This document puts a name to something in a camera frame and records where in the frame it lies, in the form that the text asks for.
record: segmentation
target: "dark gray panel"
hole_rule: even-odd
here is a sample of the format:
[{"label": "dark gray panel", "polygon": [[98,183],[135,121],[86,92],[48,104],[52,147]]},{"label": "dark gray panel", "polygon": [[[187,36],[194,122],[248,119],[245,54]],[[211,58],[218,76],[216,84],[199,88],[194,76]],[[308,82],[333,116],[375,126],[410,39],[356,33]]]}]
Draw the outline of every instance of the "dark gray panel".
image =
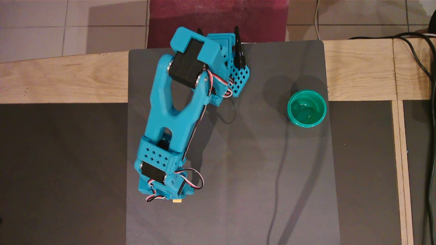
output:
[{"label": "dark gray panel", "polygon": [[330,102],[342,245],[401,244],[390,101]]},{"label": "dark gray panel", "polygon": [[[431,158],[430,101],[404,101],[403,105],[409,164],[410,199],[412,202],[413,240],[415,244],[431,244],[425,208],[426,174]],[[434,192],[432,197],[433,200],[436,200]],[[433,212],[435,212],[436,204],[434,201],[432,204]]]},{"label": "dark gray panel", "polygon": [[[340,244],[330,116],[311,129],[286,117],[294,91],[327,99],[322,42],[246,45],[250,81],[239,98],[208,107],[188,151],[205,187],[182,204],[146,203],[133,162],[168,52],[129,55],[127,244]],[[186,90],[174,83],[175,101],[187,103]]]},{"label": "dark gray panel", "polygon": [[125,244],[127,104],[0,115],[0,244]]}]

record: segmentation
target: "white cable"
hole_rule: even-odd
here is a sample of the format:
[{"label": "white cable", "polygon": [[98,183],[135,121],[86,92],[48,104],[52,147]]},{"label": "white cable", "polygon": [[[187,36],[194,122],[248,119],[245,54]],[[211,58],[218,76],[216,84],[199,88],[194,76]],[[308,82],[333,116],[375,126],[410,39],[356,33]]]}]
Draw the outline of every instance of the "white cable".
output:
[{"label": "white cable", "polygon": [[315,9],[315,16],[313,17],[313,25],[315,26],[315,31],[317,32],[318,40],[321,40],[320,32],[318,31],[318,9],[320,7],[320,1],[321,0],[317,0],[317,8]]}]

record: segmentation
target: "red white black wire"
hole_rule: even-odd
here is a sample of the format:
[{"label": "red white black wire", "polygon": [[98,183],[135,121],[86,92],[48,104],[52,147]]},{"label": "red white black wire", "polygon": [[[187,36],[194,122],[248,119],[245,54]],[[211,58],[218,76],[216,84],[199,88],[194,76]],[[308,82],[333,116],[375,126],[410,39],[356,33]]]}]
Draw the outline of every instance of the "red white black wire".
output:
[{"label": "red white black wire", "polygon": [[[201,185],[200,186],[197,186],[197,185],[194,185],[192,182],[190,182],[185,176],[183,176],[183,175],[180,175],[185,181],[186,181],[186,183],[189,185],[189,186],[191,186],[192,188],[194,188],[194,189],[197,189],[197,190],[199,190],[199,189],[201,189],[201,188],[203,188],[203,186],[204,186],[204,179],[203,179],[203,176],[197,171],[197,170],[195,170],[195,169],[193,169],[193,168],[186,168],[186,169],[182,169],[182,170],[179,170],[179,171],[176,171],[176,172],[174,172],[175,174],[180,174],[180,173],[182,173],[182,172],[185,172],[185,171],[193,171],[194,173],[196,173],[196,174],[198,174],[198,176],[200,177],[200,181],[201,181]],[[148,196],[148,197],[146,197],[145,198],[145,200],[147,201],[147,202],[151,202],[151,201],[153,201],[154,199],[166,199],[167,197],[164,197],[164,196],[161,196],[161,195],[156,195],[156,190],[154,190],[153,189],[153,182],[154,182],[155,180],[153,180],[153,179],[150,179],[150,180],[148,180],[148,185],[152,188],[152,191],[153,191],[153,194],[151,194],[150,196]]]},{"label": "red white black wire", "polygon": [[146,200],[147,202],[151,202],[151,201],[153,201],[154,199],[166,199],[166,198],[167,198],[167,197],[164,197],[164,196],[161,196],[161,195],[156,195],[156,191],[153,189],[153,185],[152,185],[152,183],[153,183],[154,181],[155,181],[155,180],[152,180],[152,179],[150,179],[150,180],[148,181],[148,185],[152,187],[153,194],[151,194],[150,196],[148,196],[148,197],[145,198],[145,200]]},{"label": "red white black wire", "polygon": [[197,170],[195,170],[195,169],[193,169],[193,168],[185,168],[185,169],[182,169],[182,170],[176,171],[176,172],[174,172],[174,173],[175,173],[175,174],[180,174],[180,173],[185,172],[185,171],[187,171],[187,170],[192,171],[192,172],[198,174],[198,176],[200,177],[201,185],[200,185],[200,186],[196,186],[196,185],[194,185],[192,182],[190,182],[190,181],[189,181],[185,176],[181,175],[181,177],[186,181],[186,183],[187,183],[188,185],[190,185],[192,188],[197,189],[197,190],[203,188],[203,186],[204,186],[204,179],[203,179],[203,176],[202,176],[202,175],[201,175]]},{"label": "red white black wire", "polygon": [[[220,83],[222,83],[222,84],[224,84],[224,85],[226,85],[226,86],[229,86],[229,84],[231,84],[231,85],[235,84],[235,81],[234,81],[232,78],[229,78],[229,81],[226,82],[226,81],[224,81],[224,79],[220,78],[217,74],[212,73],[212,77],[213,77],[214,79],[216,79],[218,82],[220,82]],[[224,97],[224,98],[229,98],[229,97],[231,97],[232,95],[233,95],[233,91],[232,91],[232,89],[231,89],[231,88],[227,88],[227,91],[225,92],[225,94],[223,95],[223,97]]]}]

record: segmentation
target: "gray table surface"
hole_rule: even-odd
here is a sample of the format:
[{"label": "gray table surface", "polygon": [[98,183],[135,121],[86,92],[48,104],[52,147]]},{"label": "gray table surface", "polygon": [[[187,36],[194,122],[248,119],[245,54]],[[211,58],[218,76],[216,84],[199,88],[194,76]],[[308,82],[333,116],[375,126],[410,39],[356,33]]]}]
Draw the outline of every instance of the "gray table surface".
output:
[{"label": "gray table surface", "polygon": [[[298,90],[328,100],[324,45],[244,48],[249,83],[238,98],[208,107],[188,151],[188,166],[200,170],[206,185],[176,206],[145,203],[133,168],[150,111],[150,81],[159,58],[171,50],[130,52],[127,245],[340,244],[330,115],[305,129],[292,125],[286,112]],[[189,102],[189,88],[173,82],[171,91],[175,105]]]}]

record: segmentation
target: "black cable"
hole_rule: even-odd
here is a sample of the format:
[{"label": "black cable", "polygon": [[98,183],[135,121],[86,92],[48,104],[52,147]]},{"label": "black cable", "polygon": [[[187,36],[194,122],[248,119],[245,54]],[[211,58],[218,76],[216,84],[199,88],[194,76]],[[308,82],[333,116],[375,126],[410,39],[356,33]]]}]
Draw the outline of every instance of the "black cable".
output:
[{"label": "black cable", "polygon": [[429,217],[429,227],[430,227],[430,239],[431,239],[431,244],[432,245],[436,245],[436,241],[435,241],[435,231],[434,231],[434,217],[433,217],[433,208],[432,208],[432,186],[433,186],[433,177],[434,177],[434,169],[435,169],[435,165],[436,165],[436,117],[435,117],[435,97],[436,97],[436,80],[434,79],[434,77],[436,76],[436,67],[434,64],[434,61],[432,61],[430,70],[432,71],[432,73],[430,74],[428,72],[428,70],[422,65],[421,61],[419,60],[418,56],[416,55],[415,49],[413,48],[412,44],[405,38],[403,38],[402,36],[417,36],[420,37],[422,39],[424,39],[428,45],[430,46],[430,49],[432,51],[432,55],[433,55],[433,59],[436,58],[436,48],[433,44],[433,42],[430,40],[430,38],[424,34],[421,33],[415,33],[415,32],[404,32],[404,33],[400,33],[398,35],[395,36],[390,36],[390,37],[353,37],[350,39],[383,39],[383,38],[388,38],[388,39],[392,39],[392,38],[398,38],[401,39],[403,41],[405,41],[410,49],[412,50],[413,53],[413,57],[415,58],[416,62],[419,64],[419,66],[421,67],[421,69],[425,72],[425,74],[429,77],[430,82],[431,82],[431,87],[432,87],[432,91],[431,91],[431,125],[432,125],[432,159],[431,162],[429,162],[429,171],[428,171],[428,176],[427,176],[427,181],[426,181],[426,207],[427,207],[427,213],[428,213],[428,217]]}]

